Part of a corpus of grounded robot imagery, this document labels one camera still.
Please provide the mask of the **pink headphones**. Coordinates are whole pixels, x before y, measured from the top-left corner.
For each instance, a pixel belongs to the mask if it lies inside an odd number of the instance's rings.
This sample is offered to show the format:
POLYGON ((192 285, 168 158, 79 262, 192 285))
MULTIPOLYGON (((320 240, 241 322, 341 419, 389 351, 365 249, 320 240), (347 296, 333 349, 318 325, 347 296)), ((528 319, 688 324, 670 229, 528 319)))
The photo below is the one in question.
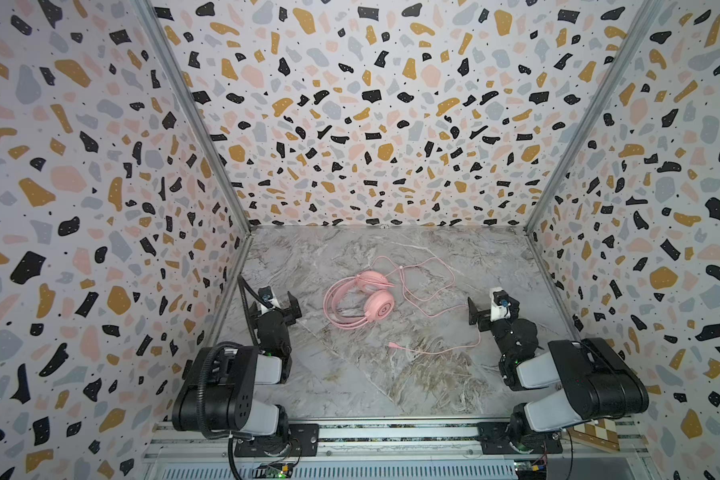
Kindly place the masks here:
POLYGON ((325 318, 341 330, 356 330, 369 323, 383 320, 395 307, 393 284, 383 274, 366 270, 334 283, 323 297, 325 318), (363 303, 355 315, 348 315, 341 304, 348 295, 363 295, 363 303))

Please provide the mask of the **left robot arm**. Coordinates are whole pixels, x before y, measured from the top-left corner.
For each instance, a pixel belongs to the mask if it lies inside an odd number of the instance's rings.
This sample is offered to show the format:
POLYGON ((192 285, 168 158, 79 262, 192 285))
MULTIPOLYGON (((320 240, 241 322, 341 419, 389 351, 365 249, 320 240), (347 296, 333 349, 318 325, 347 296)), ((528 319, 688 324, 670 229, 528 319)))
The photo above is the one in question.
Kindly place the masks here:
POLYGON ((289 327, 302 312, 292 294, 285 305, 269 287, 259 290, 259 298, 264 302, 245 308, 253 345, 224 341, 197 354, 172 408, 174 429, 197 432, 208 440, 288 440, 285 409, 255 399, 254 389, 287 381, 292 366, 289 327))

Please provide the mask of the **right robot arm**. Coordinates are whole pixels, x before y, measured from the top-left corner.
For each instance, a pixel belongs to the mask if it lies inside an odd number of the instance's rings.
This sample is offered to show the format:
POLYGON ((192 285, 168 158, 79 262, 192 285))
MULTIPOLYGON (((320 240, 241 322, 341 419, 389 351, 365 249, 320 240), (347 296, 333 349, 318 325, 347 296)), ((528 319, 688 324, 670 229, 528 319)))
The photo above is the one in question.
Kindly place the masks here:
POLYGON ((594 420, 617 420, 649 407, 647 387, 602 338, 553 340, 543 348, 537 325, 519 316, 519 302, 502 289, 481 310, 467 300, 468 323, 492 335, 499 374, 514 392, 557 390, 516 405, 504 423, 481 425, 481 442, 520 453, 556 453, 559 434, 594 420))

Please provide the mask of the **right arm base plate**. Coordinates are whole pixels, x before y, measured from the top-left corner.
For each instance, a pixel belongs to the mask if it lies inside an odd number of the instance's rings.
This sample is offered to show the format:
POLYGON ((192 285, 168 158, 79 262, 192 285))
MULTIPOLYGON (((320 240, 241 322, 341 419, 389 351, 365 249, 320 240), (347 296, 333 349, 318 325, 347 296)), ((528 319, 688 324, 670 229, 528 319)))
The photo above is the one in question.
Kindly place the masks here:
POLYGON ((559 432, 535 432, 511 426, 509 422, 480 422, 477 440, 484 455, 560 454, 563 446, 559 432))

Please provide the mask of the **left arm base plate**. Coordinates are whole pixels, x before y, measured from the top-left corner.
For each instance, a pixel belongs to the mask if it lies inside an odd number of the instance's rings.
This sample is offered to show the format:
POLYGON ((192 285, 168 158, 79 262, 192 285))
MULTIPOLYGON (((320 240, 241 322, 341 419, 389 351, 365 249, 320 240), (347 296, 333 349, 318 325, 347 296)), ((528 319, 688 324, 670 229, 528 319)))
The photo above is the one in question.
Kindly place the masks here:
POLYGON ((273 435, 241 440, 234 446, 236 458, 315 457, 319 445, 317 423, 290 424, 273 435))

